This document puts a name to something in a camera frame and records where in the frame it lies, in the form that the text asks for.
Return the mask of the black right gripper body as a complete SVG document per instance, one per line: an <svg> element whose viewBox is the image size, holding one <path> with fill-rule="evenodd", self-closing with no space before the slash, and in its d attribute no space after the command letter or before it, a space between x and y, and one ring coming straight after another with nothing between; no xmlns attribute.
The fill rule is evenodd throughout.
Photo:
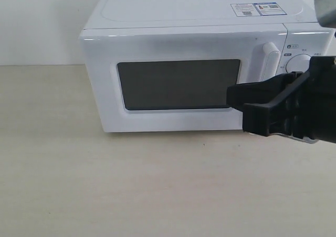
<svg viewBox="0 0 336 237"><path fill-rule="evenodd" d="M313 56L288 72L296 78L308 76L295 93L298 115L288 137L310 144L335 143L335 56Z"/></svg>

